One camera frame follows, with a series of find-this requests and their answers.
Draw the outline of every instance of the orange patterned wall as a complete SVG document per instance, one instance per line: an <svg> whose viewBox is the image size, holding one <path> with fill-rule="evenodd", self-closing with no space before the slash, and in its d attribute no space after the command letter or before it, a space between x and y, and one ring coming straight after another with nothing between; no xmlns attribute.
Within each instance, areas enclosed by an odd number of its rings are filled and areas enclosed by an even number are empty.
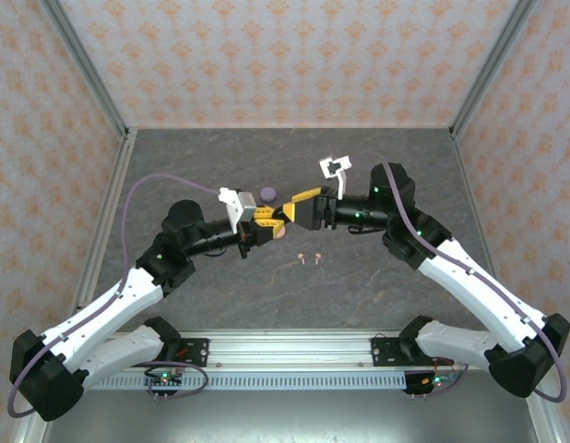
<svg viewBox="0 0 570 443"><path fill-rule="evenodd" d="M449 126L515 0L64 0L131 126Z"/></svg>
<svg viewBox="0 0 570 443"><path fill-rule="evenodd" d="M12 341L67 315L118 143L40 2L0 0L0 442Z"/></svg>
<svg viewBox="0 0 570 443"><path fill-rule="evenodd" d="M570 319L570 0L538 2L458 145L500 278Z"/></svg>

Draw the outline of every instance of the metal beam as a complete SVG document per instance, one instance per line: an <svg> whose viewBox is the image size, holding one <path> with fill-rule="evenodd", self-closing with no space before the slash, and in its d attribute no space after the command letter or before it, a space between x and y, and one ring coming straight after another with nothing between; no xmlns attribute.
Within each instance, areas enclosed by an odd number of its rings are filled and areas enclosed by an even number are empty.
<svg viewBox="0 0 570 443"><path fill-rule="evenodd" d="M105 112L109 123L120 137L124 137L127 133L127 126L123 121L123 117L115 106L111 95L109 95L109 91L104 86L104 82L96 67L92 64L89 53L78 38L62 4L59 0L42 0L42 5L52 20L53 25L59 31L65 46L76 61L82 75L89 83L90 89Z"/></svg>
<svg viewBox="0 0 570 443"><path fill-rule="evenodd" d="M456 139L457 135L463 130L469 118L481 101L484 92L488 89L494 74L500 68L505 59L508 50L515 42L519 31L527 23L527 17L531 9L535 6L537 0L519 0L513 12L506 22L498 41L490 51L490 55L486 59L480 74L474 81L471 90L469 90L466 100L461 105L457 117L453 125L449 127L451 138Z"/></svg>

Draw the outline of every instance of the gray stone floor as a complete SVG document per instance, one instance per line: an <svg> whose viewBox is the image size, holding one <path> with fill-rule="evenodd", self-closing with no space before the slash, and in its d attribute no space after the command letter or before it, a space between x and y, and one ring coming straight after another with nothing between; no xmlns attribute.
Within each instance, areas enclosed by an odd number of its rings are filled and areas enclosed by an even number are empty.
<svg viewBox="0 0 570 443"><path fill-rule="evenodd" d="M482 242L445 129L164 129L139 130L96 294L121 276L120 208L142 175L178 174L202 185L240 187L256 196L278 191L275 207L326 182L318 160L350 155L349 194L364 194L380 152L401 162L416 181L419 208L443 223L471 256L486 266ZM171 181L144 185L128 220L132 259L151 245L172 203L191 198L206 221L226 216L217 197ZM288 225L285 238L254 248L241 260L235 248L223 257L196 257L197 272L162 302L132 319L134 329L163 316L177 329L360 328L402 329L419 314L450 325L481 323L449 293L391 257L381 236L307 232ZM302 266L297 255L322 254Z"/></svg>

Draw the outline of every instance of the purple ball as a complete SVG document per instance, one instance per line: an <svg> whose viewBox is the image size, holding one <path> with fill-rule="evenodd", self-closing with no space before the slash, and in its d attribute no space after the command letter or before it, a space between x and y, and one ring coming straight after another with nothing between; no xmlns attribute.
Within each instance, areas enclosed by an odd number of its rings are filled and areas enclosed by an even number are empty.
<svg viewBox="0 0 570 443"><path fill-rule="evenodd" d="M265 203L275 201L275 198L277 198L277 191L272 187L263 187L260 191L260 199Z"/></svg>

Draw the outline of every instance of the patterned wallpaper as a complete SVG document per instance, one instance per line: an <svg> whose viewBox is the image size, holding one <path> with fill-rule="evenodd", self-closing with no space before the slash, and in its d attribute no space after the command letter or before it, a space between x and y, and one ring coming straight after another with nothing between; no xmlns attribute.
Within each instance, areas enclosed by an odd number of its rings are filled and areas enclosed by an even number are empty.
<svg viewBox="0 0 570 443"><path fill-rule="evenodd" d="M538 2L458 145L500 278L570 319L570 0Z"/></svg>
<svg viewBox="0 0 570 443"><path fill-rule="evenodd" d="M0 442L12 341L67 315L117 146L39 1L0 0Z"/></svg>
<svg viewBox="0 0 570 443"><path fill-rule="evenodd" d="M131 126L449 126L515 0L64 0Z"/></svg>

